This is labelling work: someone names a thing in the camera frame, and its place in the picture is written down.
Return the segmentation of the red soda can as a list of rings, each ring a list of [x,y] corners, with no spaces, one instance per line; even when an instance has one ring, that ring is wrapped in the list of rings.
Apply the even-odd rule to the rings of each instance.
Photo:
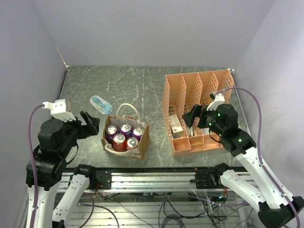
[[[113,148],[116,152],[125,152],[126,137],[122,133],[118,133],[113,137]]]

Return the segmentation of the brown canvas tote bag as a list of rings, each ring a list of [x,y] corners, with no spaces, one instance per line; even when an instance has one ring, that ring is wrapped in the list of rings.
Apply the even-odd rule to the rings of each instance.
[[[122,114],[125,106],[132,108],[136,116]],[[147,152],[149,138],[149,125],[142,121],[132,104],[123,103],[114,117],[108,116],[101,142],[106,152],[142,160]]]

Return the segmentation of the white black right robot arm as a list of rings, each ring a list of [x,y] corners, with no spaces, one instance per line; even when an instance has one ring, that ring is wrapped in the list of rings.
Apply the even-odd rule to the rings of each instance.
[[[199,128],[209,128],[219,136],[223,147],[236,158],[250,174],[256,187],[239,177],[225,163],[213,168],[209,182],[215,188],[222,185],[242,197],[257,213],[267,228],[281,228],[294,219],[304,208],[304,199],[283,188],[271,174],[266,162],[258,156],[252,137],[238,126],[238,113],[230,104],[220,104],[215,110],[194,105],[182,116],[190,127],[199,118]]]

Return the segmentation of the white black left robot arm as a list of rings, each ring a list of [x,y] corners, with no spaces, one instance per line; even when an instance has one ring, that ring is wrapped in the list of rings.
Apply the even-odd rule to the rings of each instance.
[[[80,164],[74,169],[71,183],[58,205],[55,198],[63,171],[69,164],[66,157],[78,139],[98,135],[100,119],[81,111],[86,124],[51,118],[38,133],[39,145],[32,152],[26,167],[29,209],[28,228],[66,228],[73,209],[86,189],[96,185],[95,167]]]

